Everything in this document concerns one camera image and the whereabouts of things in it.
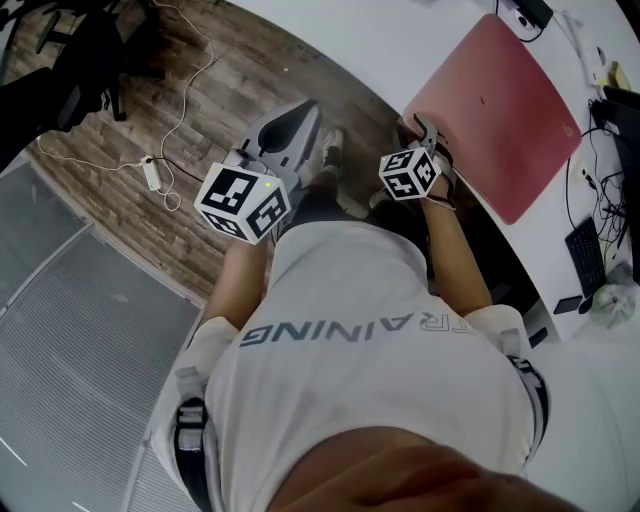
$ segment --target white cube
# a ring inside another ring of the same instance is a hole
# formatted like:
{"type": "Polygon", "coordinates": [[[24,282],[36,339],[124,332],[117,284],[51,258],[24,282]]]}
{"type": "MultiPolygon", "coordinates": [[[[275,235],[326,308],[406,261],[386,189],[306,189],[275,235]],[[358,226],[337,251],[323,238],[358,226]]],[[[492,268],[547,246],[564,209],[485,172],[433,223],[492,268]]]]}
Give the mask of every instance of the white cube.
{"type": "Polygon", "coordinates": [[[211,166],[194,205],[213,229],[252,244],[291,211],[282,180],[219,163],[211,166]]]}
{"type": "Polygon", "coordinates": [[[442,173],[425,148],[387,155],[380,162],[380,179],[396,201],[426,197],[442,173]]]}

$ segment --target shoe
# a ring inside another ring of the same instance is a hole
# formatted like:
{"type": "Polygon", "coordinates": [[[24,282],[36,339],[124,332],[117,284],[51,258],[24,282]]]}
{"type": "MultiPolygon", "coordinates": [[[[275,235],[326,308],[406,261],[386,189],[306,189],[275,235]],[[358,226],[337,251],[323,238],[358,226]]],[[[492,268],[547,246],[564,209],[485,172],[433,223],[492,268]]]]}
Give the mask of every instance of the shoe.
{"type": "Polygon", "coordinates": [[[373,210],[380,203],[383,203],[384,201],[393,201],[393,200],[394,200],[393,197],[391,197],[391,194],[389,194],[387,189],[382,188],[369,198],[369,208],[373,210]]]}
{"type": "Polygon", "coordinates": [[[396,201],[389,191],[386,188],[382,188],[378,190],[375,194],[373,194],[369,198],[369,208],[373,210],[376,206],[384,203],[385,201],[390,201],[392,203],[398,203],[399,205],[407,208],[413,215],[420,216],[422,212],[422,208],[420,207],[420,201],[417,199],[410,199],[408,201],[396,201]]]}
{"type": "Polygon", "coordinates": [[[340,128],[331,130],[322,144],[322,170],[342,177],[342,154],[344,148],[344,131],[340,128]]]}

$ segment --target white desk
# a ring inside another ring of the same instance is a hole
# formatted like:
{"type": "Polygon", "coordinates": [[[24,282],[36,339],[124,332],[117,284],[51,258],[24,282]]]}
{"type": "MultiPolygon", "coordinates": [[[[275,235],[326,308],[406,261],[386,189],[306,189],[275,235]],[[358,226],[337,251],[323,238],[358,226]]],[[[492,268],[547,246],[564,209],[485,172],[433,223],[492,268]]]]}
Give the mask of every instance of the white desk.
{"type": "MultiPolygon", "coordinates": [[[[231,0],[299,37],[344,67],[401,113],[494,0],[231,0]]],[[[640,87],[640,43],[615,0],[548,0],[568,9],[591,29],[608,59],[621,62],[632,86],[640,87]]],[[[501,15],[523,38],[503,4],[501,15]]],[[[557,16],[560,23],[564,20],[557,16]]],[[[554,21],[536,42],[527,45],[552,80],[580,128],[589,126],[587,101],[595,91],[585,82],[580,60],[554,21]]],[[[613,141],[594,134],[600,176],[619,170],[613,141]]],[[[586,140],[574,161],[593,169],[586,140]]],[[[548,311],[560,299],[581,294],[578,276],[564,238],[572,231],[565,206],[564,169],[513,226],[505,225],[481,198],[520,258],[548,311]]],[[[582,182],[570,184],[574,222],[591,214],[594,192],[582,182]]],[[[616,262],[629,258],[628,240],[616,262]]],[[[609,256],[615,254],[615,248],[609,256]]],[[[561,339],[571,337],[586,321],[577,313],[553,317],[561,339]]]]}

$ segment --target wooden floor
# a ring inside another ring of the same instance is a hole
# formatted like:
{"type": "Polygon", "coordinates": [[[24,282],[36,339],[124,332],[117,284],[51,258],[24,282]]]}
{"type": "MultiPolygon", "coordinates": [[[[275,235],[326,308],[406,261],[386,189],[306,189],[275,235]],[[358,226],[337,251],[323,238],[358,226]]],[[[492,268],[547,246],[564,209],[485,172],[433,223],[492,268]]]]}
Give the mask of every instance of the wooden floor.
{"type": "MultiPolygon", "coordinates": [[[[213,40],[216,59],[194,83],[186,121],[167,141],[167,157],[204,178],[211,164],[222,161],[241,140],[252,121],[279,105],[314,98],[323,108],[318,144],[332,126],[346,130],[344,188],[358,203],[366,204],[370,193],[380,187],[379,158],[391,152],[390,130],[397,117],[392,109],[313,48],[242,9],[224,2],[214,7],[209,0],[167,1],[175,2],[213,40]]],[[[41,11],[23,19],[8,81],[55,61],[60,49],[57,44],[48,44],[41,55],[35,54],[47,19],[41,11]]],[[[70,30],[73,19],[64,13],[58,30],[70,30]]],[[[141,20],[141,9],[130,1],[118,24],[125,34],[141,20]]],[[[159,154],[160,140],[182,113],[187,80],[208,60],[206,41],[175,11],[162,9],[161,21],[164,44],[149,62],[163,67],[167,78],[122,77],[123,110],[128,115],[125,122],[114,122],[110,111],[90,114],[70,134],[45,134],[41,140],[45,150],[105,167],[159,154]]],[[[318,162],[318,144],[312,165],[318,162]]],[[[197,181],[176,172],[175,190],[183,203],[177,212],[170,213],[163,207],[163,198],[149,191],[140,169],[102,171],[54,160],[42,154],[35,143],[29,153],[119,239],[193,292],[208,295],[228,239],[208,229],[193,209],[200,185],[197,181]]],[[[169,176],[159,167],[167,183],[169,176]]]]}

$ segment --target white t-shirt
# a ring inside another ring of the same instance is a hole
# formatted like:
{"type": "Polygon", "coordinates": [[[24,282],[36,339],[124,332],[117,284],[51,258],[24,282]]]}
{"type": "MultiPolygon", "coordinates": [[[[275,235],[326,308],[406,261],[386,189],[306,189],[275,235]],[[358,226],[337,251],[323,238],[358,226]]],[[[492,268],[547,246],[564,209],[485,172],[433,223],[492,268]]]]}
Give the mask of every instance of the white t-shirt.
{"type": "MultiPolygon", "coordinates": [[[[245,328],[210,320],[174,370],[195,367],[206,387],[227,512],[263,512],[311,448],[363,427],[404,429],[519,473],[534,417],[500,351],[504,332],[510,343],[514,332],[526,340],[511,308],[462,319],[429,295],[425,259],[404,238],[319,222],[280,240],[268,293],[245,328]]],[[[172,374],[152,443],[184,489],[172,430],[181,401],[172,374]]]]}

